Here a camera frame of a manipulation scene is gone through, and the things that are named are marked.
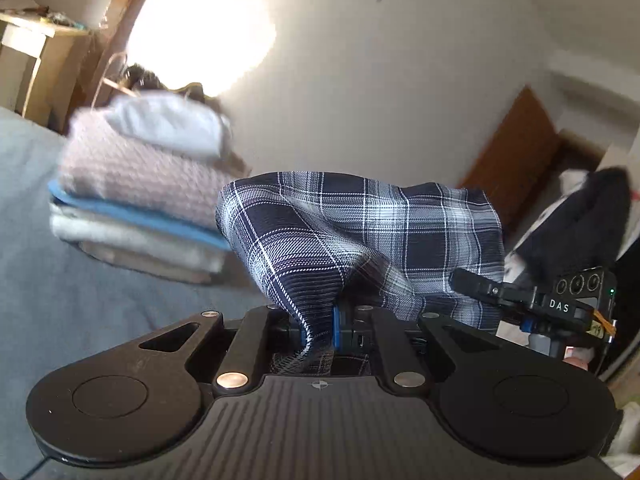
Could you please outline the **person's right hand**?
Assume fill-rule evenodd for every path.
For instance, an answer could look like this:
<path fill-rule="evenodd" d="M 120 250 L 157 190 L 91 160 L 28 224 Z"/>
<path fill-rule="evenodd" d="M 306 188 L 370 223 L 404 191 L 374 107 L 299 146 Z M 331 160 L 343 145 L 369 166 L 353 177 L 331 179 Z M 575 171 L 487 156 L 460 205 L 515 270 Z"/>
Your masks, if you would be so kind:
<path fill-rule="evenodd" d="M 567 347 L 563 361 L 567 364 L 576 366 L 581 370 L 588 370 L 589 362 L 593 358 L 593 351 L 586 348 Z"/>

